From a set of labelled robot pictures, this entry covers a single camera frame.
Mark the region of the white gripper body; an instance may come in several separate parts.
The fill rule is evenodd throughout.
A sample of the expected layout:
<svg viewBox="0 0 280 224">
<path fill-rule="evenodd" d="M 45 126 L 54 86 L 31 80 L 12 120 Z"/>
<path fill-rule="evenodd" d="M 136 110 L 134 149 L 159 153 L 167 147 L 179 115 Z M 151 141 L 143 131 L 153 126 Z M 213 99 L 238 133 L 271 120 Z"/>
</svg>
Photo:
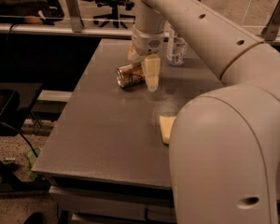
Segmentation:
<svg viewBox="0 0 280 224">
<path fill-rule="evenodd" d="M 164 31 L 153 26 L 132 29 L 132 44 L 135 51 L 141 56 L 158 53 L 162 47 Z"/>
</svg>

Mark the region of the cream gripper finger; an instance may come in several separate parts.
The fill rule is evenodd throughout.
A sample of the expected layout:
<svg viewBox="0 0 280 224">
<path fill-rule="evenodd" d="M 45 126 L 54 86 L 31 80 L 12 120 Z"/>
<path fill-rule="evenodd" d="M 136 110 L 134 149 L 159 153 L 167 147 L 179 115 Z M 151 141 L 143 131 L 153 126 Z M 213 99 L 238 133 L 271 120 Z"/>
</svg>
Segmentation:
<svg viewBox="0 0 280 224">
<path fill-rule="evenodd" d="M 129 61 L 133 61 L 133 60 L 136 60 L 138 57 L 139 57 L 139 54 L 138 54 L 138 52 L 135 50 L 134 45 L 133 45 L 133 44 L 130 44 L 129 50 L 128 50 L 128 53 L 127 53 L 127 59 L 128 59 Z"/>
<path fill-rule="evenodd" d="M 141 67 L 147 84 L 147 89 L 151 92 L 156 91 L 159 86 L 161 58 L 158 54 L 148 55 L 141 62 Z"/>
</svg>

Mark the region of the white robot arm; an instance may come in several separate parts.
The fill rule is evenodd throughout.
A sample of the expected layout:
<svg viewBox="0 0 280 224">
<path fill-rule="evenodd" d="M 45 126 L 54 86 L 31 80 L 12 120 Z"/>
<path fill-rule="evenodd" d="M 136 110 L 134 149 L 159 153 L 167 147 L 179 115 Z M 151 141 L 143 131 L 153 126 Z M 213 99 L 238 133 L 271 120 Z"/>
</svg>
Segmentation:
<svg viewBox="0 0 280 224">
<path fill-rule="evenodd" d="M 177 114 L 169 166 L 178 224 L 278 224 L 280 53 L 197 0 L 140 0 L 134 29 L 156 12 L 223 88 Z"/>
</svg>

